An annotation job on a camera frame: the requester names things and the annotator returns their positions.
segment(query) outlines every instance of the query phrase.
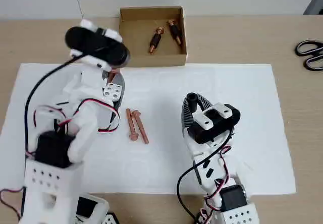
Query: brown box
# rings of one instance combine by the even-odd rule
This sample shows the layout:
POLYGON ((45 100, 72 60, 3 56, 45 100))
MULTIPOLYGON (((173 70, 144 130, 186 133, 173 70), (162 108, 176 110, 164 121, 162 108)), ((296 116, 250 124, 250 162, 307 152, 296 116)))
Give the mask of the brown box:
POLYGON ((119 33, 130 51, 129 67, 181 66, 186 61, 186 40, 183 9, 176 7, 132 7, 120 9, 119 33), (182 31, 182 45, 172 38, 168 20, 175 19, 182 31), (157 49, 149 54, 149 44, 157 27, 164 34, 157 49))

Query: table surface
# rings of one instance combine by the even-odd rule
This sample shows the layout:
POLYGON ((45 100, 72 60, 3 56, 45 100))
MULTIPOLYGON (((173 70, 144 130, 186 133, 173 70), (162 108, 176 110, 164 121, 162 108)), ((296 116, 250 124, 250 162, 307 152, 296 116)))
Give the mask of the table surface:
MULTIPOLYGON (((118 19, 94 19, 118 29, 118 19)), ((68 55, 64 35, 79 20, 0 22, 0 123, 20 63, 60 63, 68 55)), ((322 223, 323 217, 323 74, 302 66, 293 53, 306 39, 323 38, 322 16, 186 17, 189 63, 270 63, 282 107, 297 194, 254 196, 262 224, 322 223)), ((121 223, 192 223, 175 195, 102 194, 121 223)), ((19 205, 21 194, 7 199, 19 205)), ((186 196, 197 211, 200 196, 186 196)), ((0 205, 0 223, 16 223, 0 205)))

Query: copper bolt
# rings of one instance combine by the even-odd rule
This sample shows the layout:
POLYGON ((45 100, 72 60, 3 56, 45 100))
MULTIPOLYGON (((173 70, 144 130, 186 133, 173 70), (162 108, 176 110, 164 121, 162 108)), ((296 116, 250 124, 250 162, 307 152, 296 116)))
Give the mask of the copper bolt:
POLYGON ((139 134, 136 133, 135 126, 133 125, 133 121, 132 121, 131 111, 129 108, 126 109, 126 114, 128 118, 129 129, 130 129, 129 137, 132 141, 136 141, 138 139, 139 134))
POLYGON ((182 41, 181 41, 180 36, 178 35, 178 28, 175 25, 175 20, 169 20, 168 21, 168 24, 169 24, 169 26, 171 28, 171 33, 172 33, 173 37, 175 38, 177 44, 178 45, 181 45, 182 44, 182 41))
POLYGON ((137 125, 139 127, 139 130, 140 130, 140 133, 142 135, 144 143, 148 144, 149 140, 148 140, 147 134, 145 132, 145 129, 144 129, 143 124, 142 124, 141 119, 140 119, 141 113, 138 110, 134 110, 133 112, 131 112, 131 115, 135 118, 135 120, 137 122, 137 125))
POLYGON ((152 54, 153 51, 156 49, 156 47, 158 46, 159 44, 159 41, 160 41, 160 35, 163 35, 164 33, 164 28, 162 26, 159 26, 157 27, 156 29, 156 33, 154 35, 154 37, 152 38, 152 41, 150 42, 150 48, 149 48, 149 53, 152 54))

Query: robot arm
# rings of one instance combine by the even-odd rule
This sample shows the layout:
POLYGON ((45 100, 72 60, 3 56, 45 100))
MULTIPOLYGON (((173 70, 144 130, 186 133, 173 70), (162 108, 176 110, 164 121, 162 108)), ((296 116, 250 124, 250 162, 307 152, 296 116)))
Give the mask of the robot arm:
POLYGON ((243 173, 229 152, 232 148, 229 140, 239 120, 240 112, 229 104, 212 105, 195 93, 189 93, 184 99, 183 136, 193 164, 202 162, 195 173, 207 192, 197 223, 259 223, 255 206, 249 202, 244 189, 243 173))
POLYGON ((34 113, 35 130, 27 146, 33 155, 26 159, 20 224, 115 224, 118 221, 108 212, 108 202, 81 195, 80 183, 83 158, 95 134, 112 132, 120 122, 118 108, 125 85, 122 75, 115 72, 126 65, 129 51, 117 32, 85 20, 66 33, 66 43, 72 56, 85 56, 80 59, 81 70, 62 94, 34 113))

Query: black scissors handle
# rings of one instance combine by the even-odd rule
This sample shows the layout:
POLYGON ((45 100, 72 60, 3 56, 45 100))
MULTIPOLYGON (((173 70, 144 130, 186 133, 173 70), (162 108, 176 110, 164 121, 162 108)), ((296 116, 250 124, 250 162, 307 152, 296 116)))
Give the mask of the black scissors handle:
POLYGON ((309 59, 306 59, 304 61, 304 67, 307 69, 307 70, 311 70, 311 71, 323 71, 323 66, 321 67, 313 67, 311 66, 311 63, 312 62, 315 62, 315 61, 318 61, 318 60, 321 60, 323 59, 323 54, 317 54, 316 56, 312 57, 312 58, 309 58, 309 59))
POLYGON ((295 47, 295 53, 296 55, 303 57, 303 56, 308 56, 308 55, 313 55, 314 58, 320 54, 320 52, 323 52, 323 43, 320 41, 315 41, 315 40, 306 40, 303 41, 301 43, 299 43, 296 47, 295 47), (310 49, 307 51, 301 51, 300 48, 303 45, 314 45, 316 46, 316 48, 314 49, 310 49))

